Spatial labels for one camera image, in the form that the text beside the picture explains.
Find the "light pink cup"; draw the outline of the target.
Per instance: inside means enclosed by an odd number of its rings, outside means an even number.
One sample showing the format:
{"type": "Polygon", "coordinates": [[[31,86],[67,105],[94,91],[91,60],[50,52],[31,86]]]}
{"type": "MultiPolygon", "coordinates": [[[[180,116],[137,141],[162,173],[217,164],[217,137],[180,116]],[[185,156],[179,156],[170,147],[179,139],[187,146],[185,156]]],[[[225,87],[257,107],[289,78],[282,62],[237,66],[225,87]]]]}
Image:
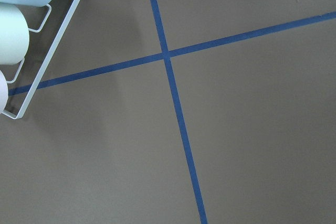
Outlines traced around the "light pink cup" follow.
{"type": "Polygon", "coordinates": [[[0,72],[0,113],[5,110],[8,101],[8,85],[2,71],[0,72]]]}

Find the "light green cup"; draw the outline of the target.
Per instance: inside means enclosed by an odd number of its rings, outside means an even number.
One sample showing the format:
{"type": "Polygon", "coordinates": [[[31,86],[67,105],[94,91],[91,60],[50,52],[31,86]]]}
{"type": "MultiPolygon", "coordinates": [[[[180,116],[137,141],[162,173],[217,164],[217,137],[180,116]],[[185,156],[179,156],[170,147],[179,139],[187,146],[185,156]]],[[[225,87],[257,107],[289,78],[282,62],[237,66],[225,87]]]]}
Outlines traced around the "light green cup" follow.
{"type": "Polygon", "coordinates": [[[15,5],[1,3],[1,64],[19,63],[28,46],[29,30],[25,17],[15,5]]]}

